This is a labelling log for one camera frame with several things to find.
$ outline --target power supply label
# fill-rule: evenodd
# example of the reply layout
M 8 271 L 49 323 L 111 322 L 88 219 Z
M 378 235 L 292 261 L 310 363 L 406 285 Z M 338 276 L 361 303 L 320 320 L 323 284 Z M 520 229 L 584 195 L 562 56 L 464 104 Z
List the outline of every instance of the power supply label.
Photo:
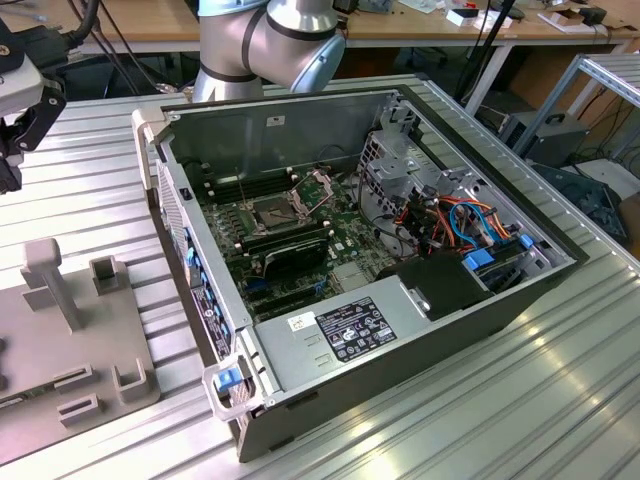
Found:
M 319 315 L 316 322 L 343 363 L 398 338 L 371 297 Z

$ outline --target white box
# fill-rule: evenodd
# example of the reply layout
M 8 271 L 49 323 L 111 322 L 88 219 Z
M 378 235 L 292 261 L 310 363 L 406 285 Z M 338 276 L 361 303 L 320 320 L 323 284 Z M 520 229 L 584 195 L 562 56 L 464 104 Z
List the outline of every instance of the white box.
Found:
M 475 8 L 459 8 L 449 10 L 447 12 L 447 20 L 451 23 L 458 25 L 459 27 L 465 27 L 473 25 L 473 22 L 478 18 L 478 10 Z

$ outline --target wooden desk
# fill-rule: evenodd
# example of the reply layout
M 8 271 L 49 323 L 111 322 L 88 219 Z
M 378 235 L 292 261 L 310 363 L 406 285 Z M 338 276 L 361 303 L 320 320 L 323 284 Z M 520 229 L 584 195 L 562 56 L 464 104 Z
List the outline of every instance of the wooden desk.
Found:
M 628 29 L 613 32 L 611 39 L 607 35 L 589 31 L 586 33 L 566 34 L 552 27 L 540 17 L 541 10 L 524 9 L 526 18 L 513 22 L 498 34 L 495 44 L 510 41 L 519 44 L 601 44 L 622 43 L 639 35 Z M 446 20 L 446 14 L 436 10 L 428 15 L 396 3 L 390 15 L 354 13 L 349 22 L 351 47 L 358 46 L 446 46 L 467 45 L 475 42 L 478 29 L 458 27 Z
M 49 17 L 49 25 L 61 25 L 64 30 L 75 28 L 77 19 L 63 0 L 47 0 L 39 13 Z M 105 0 L 125 38 L 136 52 L 198 51 L 199 26 L 184 0 Z M 595 0 L 618 17 L 631 15 L 640 25 L 637 0 Z M 356 12 L 349 21 L 348 46 L 365 47 L 447 47 L 470 46 L 478 36 L 473 27 L 459 28 L 445 19 L 442 11 L 428 15 L 396 3 L 392 14 L 380 15 Z M 565 34 L 538 18 L 536 10 L 525 10 L 526 18 L 503 29 L 495 45 L 498 47 L 467 104 L 467 111 L 474 114 L 495 80 L 509 52 L 520 45 L 593 45 L 613 44 L 615 53 L 627 49 L 638 32 L 616 30 L 611 37 L 595 32 Z M 2 14 L 12 30 L 37 25 L 24 17 Z M 108 22 L 102 21 L 105 35 L 114 47 L 124 52 Z M 87 41 L 81 47 L 85 53 L 100 53 L 97 45 Z

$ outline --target blue cable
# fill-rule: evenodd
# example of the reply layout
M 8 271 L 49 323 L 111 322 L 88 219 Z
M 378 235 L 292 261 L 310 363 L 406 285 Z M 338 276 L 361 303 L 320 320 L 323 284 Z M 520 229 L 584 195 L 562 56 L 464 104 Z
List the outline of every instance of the blue cable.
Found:
M 478 244 L 473 240 L 473 238 L 464 235 L 458 229 L 458 222 L 456 221 L 455 210 L 459 206 L 469 207 L 471 210 L 473 210 L 474 213 L 480 218 L 480 221 L 482 222 L 482 225 L 486 229 L 487 233 L 491 236 L 491 238 L 496 242 L 499 242 L 501 240 L 500 235 L 498 235 L 495 232 L 495 230 L 493 228 L 491 228 L 491 226 L 489 225 L 489 222 L 487 222 L 487 219 L 484 217 L 484 214 L 482 213 L 482 211 L 478 207 L 476 207 L 475 205 L 473 205 L 471 203 L 467 203 L 467 202 L 457 203 L 449 211 L 449 222 L 451 223 L 451 227 L 453 228 L 453 231 L 455 232 L 456 235 L 458 235 L 463 240 L 466 240 L 467 242 L 471 243 L 471 245 L 473 245 L 473 247 L 475 249 L 478 248 Z
M 478 217 L 480 217 L 480 220 L 482 221 L 482 225 L 484 225 L 484 228 L 487 230 L 487 233 L 491 236 L 494 242 L 499 242 L 502 240 L 498 232 L 496 232 L 494 228 L 491 225 L 489 225 L 489 222 L 487 222 L 487 219 L 484 216 L 484 213 L 482 213 L 482 210 L 480 210 L 476 205 L 473 205 L 472 203 L 463 202 L 462 205 L 470 207 L 475 212 L 475 214 Z
M 466 240 L 467 242 L 469 242 L 471 245 L 473 245 L 473 248 L 475 248 L 477 250 L 478 249 L 478 244 L 475 242 L 475 240 L 473 238 L 471 238 L 471 237 L 467 237 L 466 235 L 464 235 L 458 229 L 458 222 L 456 221 L 455 210 L 456 210 L 456 206 L 454 206 L 449 211 L 449 223 L 451 223 L 451 228 L 453 228 L 453 231 L 454 231 L 454 233 L 456 235 L 458 235 L 461 239 Z

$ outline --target slotted aluminum surface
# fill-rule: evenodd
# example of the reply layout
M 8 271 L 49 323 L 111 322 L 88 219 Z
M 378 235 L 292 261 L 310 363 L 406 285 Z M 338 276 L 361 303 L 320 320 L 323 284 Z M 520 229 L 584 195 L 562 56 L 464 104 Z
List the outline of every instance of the slotted aluminum surface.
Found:
M 584 57 L 578 68 L 640 107 L 640 55 L 589 55 Z
M 142 101 L 72 104 L 27 156 L 24 190 L 0 198 L 0 286 L 20 281 L 17 238 L 57 235 L 64 269 L 108 253 L 127 262 L 164 398 L 0 477 L 640 478 L 638 263 L 435 86 L 401 76 L 330 88 L 396 83 L 440 112 L 590 262 L 500 334 L 241 465 L 200 387 L 202 363 L 143 201 L 129 126 Z M 455 161 L 436 137 L 425 143 Z

